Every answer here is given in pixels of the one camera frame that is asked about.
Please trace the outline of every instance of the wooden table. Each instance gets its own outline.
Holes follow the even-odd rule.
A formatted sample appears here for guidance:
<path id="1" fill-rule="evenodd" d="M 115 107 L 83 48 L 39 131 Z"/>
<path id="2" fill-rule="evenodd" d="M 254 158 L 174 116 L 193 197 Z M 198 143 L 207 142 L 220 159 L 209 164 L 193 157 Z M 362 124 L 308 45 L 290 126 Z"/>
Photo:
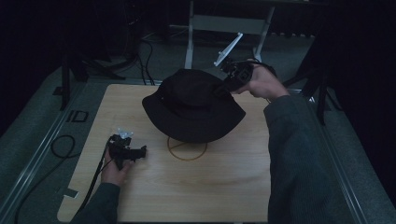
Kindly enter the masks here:
<path id="1" fill-rule="evenodd" d="M 59 220 L 69 221 L 77 212 L 106 140 L 122 128 L 134 132 L 131 147 L 147 145 L 148 155 L 134 164 L 121 188 L 119 221 L 266 221 L 270 158 L 262 110 L 267 103 L 249 93 L 235 95 L 235 101 L 247 112 L 245 118 L 226 136 L 209 143 L 201 158 L 181 161 L 171 155 L 166 146 L 167 136 L 151 123 L 141 104 L 157 88 L 108 86 L 69 184 L 70 189 L 78 191 L 78 196 L 64 197 Z M 205 145 L 185 145 L 174 152 L 179 157 L 191 158 L 204 148 Z"/>

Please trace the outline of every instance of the hat brim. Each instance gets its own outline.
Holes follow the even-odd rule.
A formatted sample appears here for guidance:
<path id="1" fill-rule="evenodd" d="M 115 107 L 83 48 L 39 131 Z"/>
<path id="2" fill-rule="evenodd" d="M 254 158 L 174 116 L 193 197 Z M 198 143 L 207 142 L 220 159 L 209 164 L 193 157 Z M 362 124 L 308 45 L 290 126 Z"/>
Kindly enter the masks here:
<path id="1" fill-rule="evenodd" d="M 208 143 L 229 133 L 246 115 L 231 99 L 216 99 L 216 116 L 210 119 L 183 119 L 172 113 L 154 92 L 143 99 L 142 105 L 151 122 L 169 137 L 186 143 Z"/>

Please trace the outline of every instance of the black bucket hat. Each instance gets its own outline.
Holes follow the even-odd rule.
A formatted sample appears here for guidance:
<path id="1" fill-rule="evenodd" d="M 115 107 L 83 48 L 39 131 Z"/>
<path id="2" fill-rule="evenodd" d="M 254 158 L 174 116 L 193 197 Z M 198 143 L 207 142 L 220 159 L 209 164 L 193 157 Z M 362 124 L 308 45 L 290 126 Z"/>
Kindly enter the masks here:
<path id="1" fill-rule="evenodd" d="M 142 104 L 151 122 L 169 137 L 208 143 L 229 133 L 246 115 L 229 92 L 214 93 L 221 85 L 221 79 L 204 71 L 180 69 Z"/>

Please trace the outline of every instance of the black device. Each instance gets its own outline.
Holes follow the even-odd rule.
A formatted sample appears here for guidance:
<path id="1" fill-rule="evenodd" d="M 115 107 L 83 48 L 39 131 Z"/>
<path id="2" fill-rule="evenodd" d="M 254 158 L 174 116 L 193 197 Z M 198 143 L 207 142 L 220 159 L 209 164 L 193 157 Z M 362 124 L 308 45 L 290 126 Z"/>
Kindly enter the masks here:
<path id="1" fill-rule="evenodd" d="M 215 93 L 221 94 L 223 91 L 236 91 L 245 86 L 251 80 L 253 64 L 262 65 L 276 76 L 275 69 L 266 63 L 261 63 L 258 60 L 234 61 L 227 56 L 220 64 L 220 70 L 226 73 L 227 77 L 224 78 L 223 85 L 215 90 Z"/>
<path id="2" fill-rule="evenodd" d="M 113 134 L 107 141 L 107 150 L 110 157 L 115 161 L 120 170 L 122 169 L 124 160 L 136 161 L 137 159 L 146 158 L 146 146 L 133 149 L 129 147 L 130 144 L 130 137 L 121 138 L 118 134 Z"/>

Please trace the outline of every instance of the cable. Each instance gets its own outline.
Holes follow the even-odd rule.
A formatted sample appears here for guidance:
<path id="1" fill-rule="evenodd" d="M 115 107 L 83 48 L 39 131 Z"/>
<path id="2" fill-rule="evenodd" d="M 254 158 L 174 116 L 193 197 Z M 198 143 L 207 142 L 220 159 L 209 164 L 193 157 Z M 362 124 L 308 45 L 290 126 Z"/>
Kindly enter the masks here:
<path id="1" fill-rule="evenodd" d="M 58 141 L 58 140 L 61 139 L 61 138 L 64 138 L 64 137 L 68 137 L 68 138 L 70 138 L 70 139 L 72 140 L 72 146 L 70 147 L 69 151 L 67 152 L 67 154 L 66 154 L 65 156 L 58 154 L 58 153 L 55 151 L 55 149 L 54 149 L 54 144 L 55 144 L 55 142 Z M 35 190 L 35 189 L 36 189 L 36 188 L 37 188 L 37 187 L 49 176 L 49 175 L 51 175 L 52 172 L 54 172 L 56 169 L 58 169 L 58 167 L 61 166 L 62 163 L 63 163 L 65 160 L 71 159 L 71 158 L 75 158 L 75 157 L 77 157 L 77 156 L 80 155 L 80 153 L 77 153 L 77 154 L 74 154 L 74 155 L 70 155 L 70 154 L 73 152 L 73 150 L 74 150 L 74 148 L 75 148 L 75 145 L 76 145 L 76 140 L 75 140 L 75 138 L 74 138 L 72 135 L 69 135 L 69 134 L 65 134 L 65 135 L 58 136 L 58 137 L 56 137 L 56 138 L 52 141 L 52 143 L 51 143 L 51 145 L 50 145 L 51 152 L 53 153 L 53 155 L 54 155 L 55 157 L 61 158 L 62 160 L 59 161 L 59 162 L 58 162 L 51 170 L 49 170 L 49 172 L 47 172 L 43 177 L 41 177 L 41 179 L 38 180 L 38 182 L 37 182 L 37 183 L 25 194 L 25 196 L 22 198 L 22 200 L 21 200 L 21 202 L 20 202 L 20 205 L 18 206 L 17 211 L 16 211 L 16 213 L 15 213 L 15 218 L 14 218 L 14 223 L 15 223 L 15 224 L 18 224 L 18 221 L 19 221 L 19 213 L 20 213 L 20 211 L 21 211 L 21 208 L 22 208 L 23 204 L 26 202 L 26 200 L 29 198 L 29 196 L 32 194 L 32 192 L 33 192 L 33 191 L 34 191 L 34 190 Z"/>
<path id="2" fill-rule="evenodd" d="M 110 161 L 106 162 L 106 164 L 103 165 L 103 167 L 102 167 L 102 169 L 100 170 L 100 172 L 102 172 L 102 171 L 108 166 L 108 164 L 111 163 L 112 161 L 113 161 L 113 158 L 111 158 Z"/>
<path id="3" fill-rule="evenodd" d="M 146 41 L 146 40 L 142 40 L 143 43 L 147 44 L 150 48 L 149 54 L 148 54 L 148 58 L 146 59 L 146 75 L 148 76 L 148 79 L 151 83 L 151 85 L 155 86 L 154 80 L 152 79 L 151 75 L 149 74 L 149 59 L 151 58 L 152 55 L 152 45 Z"/>
<path id="4" fill-rule="evenodd" d="M 152 48 L 152 45 L 151 45 L 148 41 L 146 41 L 146 40 L 141 40 L 141 41 L 142 41 L 142 43 L 148 44 L 148 46 L 150 47 L 150 51 L 149 51 L 149 54 L 148 54 L 148 58 L 146 59 L 146 65 L 143 65 L 143 60 L 142 60 L 142 58 L 140 57 L 140 55 L 137 55 L 137 60 L 139 61 L 139 64 L 140 64 L 141 77 L 142 77 L 143 83 L 144 83 L 145 85 L 147 85 L 147 83 L 146 83 L 146 78 L 145 78 L 145 74 L 146 74 L 146 76 L 148 77 L 148 80 L 149 80 L 150 84 L 151 84 L 152 86 L 155 86 L 154 79 L 151 77 L 151 75 L 150 75 L 150 73 L 149 73 L 149 59 L 151 58 L 153 48 Z"/>
<path id="5" fill-rule="evenodd" d="M 188 32 L 188 31 L 189 31 L 189 28 L 183 29 L 182 31 L 172 32 L 171 35 L 169 35 L 169 38 L 172 38 L 172 37 L 175 37 L 175 36 L 178 36 L 178 35 L 182 35 L 182 34 Z M 151 37 L 153 35 L 156 35 L 156 34 L 157 34 L 156 32 L 153 32 L 151 34 L 145 35 L 145 36 L 142 37 L 142 40 L 145 40 L 145 41 L 148 41 L 148 42 L 151 42 L 151 43 L 163 42 L 164 41 L 163 38 L 161 38 L 161 39 L 160 38 L 158 38 L 158 39 L 149 38 L 149 37 Z"/>
<path id="6" fill-rule="evenodd" d="M 87 195 L 85 196 L 85 199 L 84 199 L 84 201 L 82 202 L 82 204 L 81 204 L 81 206 L 79 207 L 79 209 L 77 210 L 76 214 L 79 213 L 79 212 L 81 212 L 82 209 L 84 209 L 84 207 L 85 207 L 85 205 L 87 204 L 88 200 L 91 198 L 91 194 L 92 194 L 92 191 L 93 191 L 93 187 L 95 187 L 96 180 L 97 180 L 99 174 L 102 172 L 102 169 L 103 169 L 103 168 L 102 168 L 102 166 L 103 166 L 103 160 L 105 159 L 106 151 L 107 151 L 107 148 L 108 148 L 108 143 L 110 142 L 110 140 L 111 140 L 111 137 L 108 138 L 108 140 L 107 140 L 107 142 L 106 142 L 106 146 L 105 146 L 105 149 L 103 150 L 102 158 L 101 158 L 101 160 L 99 161 L 98 166 L 96 167 L 96 172 L 95 172 L 95 174 L 94 174 L 94 176 L 93 176 L 93 179 L 92 179 L 90 188 L 88 189 Z"/>

